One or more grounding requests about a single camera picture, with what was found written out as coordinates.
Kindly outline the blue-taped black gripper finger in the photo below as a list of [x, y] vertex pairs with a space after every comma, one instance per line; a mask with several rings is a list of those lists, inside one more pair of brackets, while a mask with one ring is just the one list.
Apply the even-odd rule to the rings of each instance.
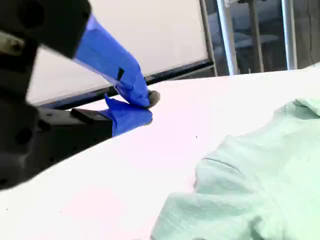
[[37, 164], [52, 166], [103, 141], [153, 120], [151, 111], [109, 97], [107, 108], [41, 109], [37, 129]]
[[157, 103], [137, 60], [98, 22], [88, 0], [25, 0], [23, 24], [40, 46], [102, 76], [129, 104]]

